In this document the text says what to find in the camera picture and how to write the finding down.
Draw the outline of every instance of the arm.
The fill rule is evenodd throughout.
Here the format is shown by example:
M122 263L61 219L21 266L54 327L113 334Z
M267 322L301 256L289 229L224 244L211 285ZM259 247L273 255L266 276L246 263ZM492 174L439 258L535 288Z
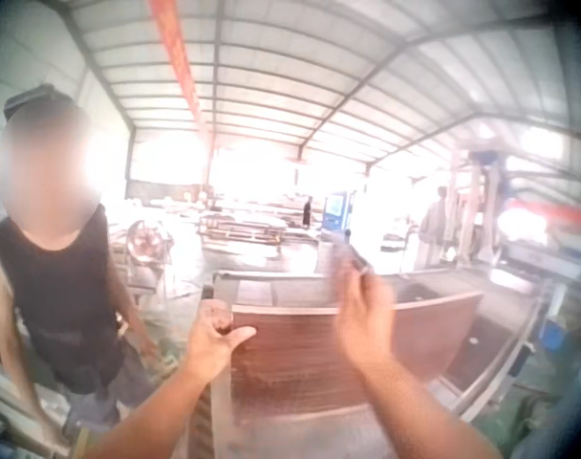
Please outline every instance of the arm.
M129 324L129 327L135 332L140 342L140 350L143 355L156 357L159 354L157 344L148 337L148 331L144 322L140 318L134 305L134 300L129 295L127 288L120 280L117 267L112 256L112 248L108 249L107 265L108 292L112 298L113 304L122 318Z
M218 300L205 300L191 328L186 359L178 371L129 417L113 428L85 459L166 459L180 439L186 418L205 386L228 365L231 353L256 331L251 327L221 335L230 311Z
M379 277L346 269L337 317L343 353L356 370L400 459L498 459L473 427L446 410L391 351L393 294Z
M66 441L56 423L46 414L35 392L23 355L22 339L16 328L11 287L0 265L0 355L4 369L11 376L21 401L28 412L42 426L44 437L51 447Z

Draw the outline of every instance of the red beam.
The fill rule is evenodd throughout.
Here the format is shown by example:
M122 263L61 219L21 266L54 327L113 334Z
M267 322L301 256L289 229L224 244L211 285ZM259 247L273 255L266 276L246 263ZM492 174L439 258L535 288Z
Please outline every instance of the red beam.
M169 63L183 89L183 96L193 114L193 120L197 123L204 142L205 152L207 153L211 142L210 135L199 106L199 98L195 91L195 80L191 74L190 63L184 48L176 0L149 0L149 3L159 28L161 41L169 56Z
M525 208L537 215L545 217L552 223L581 224L581 208L546 203L530 203L519 200L513 200L510 203L510 207Z

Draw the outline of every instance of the blue machine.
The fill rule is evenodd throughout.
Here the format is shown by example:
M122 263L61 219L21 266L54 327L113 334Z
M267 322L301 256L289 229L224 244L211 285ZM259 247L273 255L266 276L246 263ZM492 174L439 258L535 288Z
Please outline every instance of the blue machine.
M356 191L340 191L327 196L322 214L322 230L327 233L344 233L350 227Z

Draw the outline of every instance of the person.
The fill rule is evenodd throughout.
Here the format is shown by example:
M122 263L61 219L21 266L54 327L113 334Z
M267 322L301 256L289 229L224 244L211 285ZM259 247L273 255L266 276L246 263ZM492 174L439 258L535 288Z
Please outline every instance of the person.
M338 276L337 294L339 348L368 394L398 458L500 459L476 429L441 406L395 359L390 346L395 322L390 288L372 273L360 275L346 262ZM218 330L230 325L226 305L205 300L202 309L180 370L88 451L87 459L169 457L204 387L228 365L233 350L258 333L242 327L221 335Z
M440 199L428 208L420 224L418 253L414 264L416 271L437 265L441 260L445 223L447 222L445 211L447 188L440 186L437 188L437 194Z
M306 204L303 206L303 226L305 228L310 227L310 223L312 222L312 196L308 198Z
M67 447L40 404L18 331L52 369L70 420L103 431L117 401L137 407L154 391L140 356L118 335L119 313L144 355L157 344L122 284L108 245L105 209L82 179L87 120L52 86L6 110L0 190L0 355L22 401L54 448Z

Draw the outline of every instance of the blue container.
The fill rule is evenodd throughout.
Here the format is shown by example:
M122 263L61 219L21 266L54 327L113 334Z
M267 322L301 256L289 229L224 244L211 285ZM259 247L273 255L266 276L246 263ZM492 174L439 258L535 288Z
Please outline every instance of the blue container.
M556 351L560 349L566 335L567 330L565 330L559 323L547 318L543 330L541 331L541 345L545 349Z

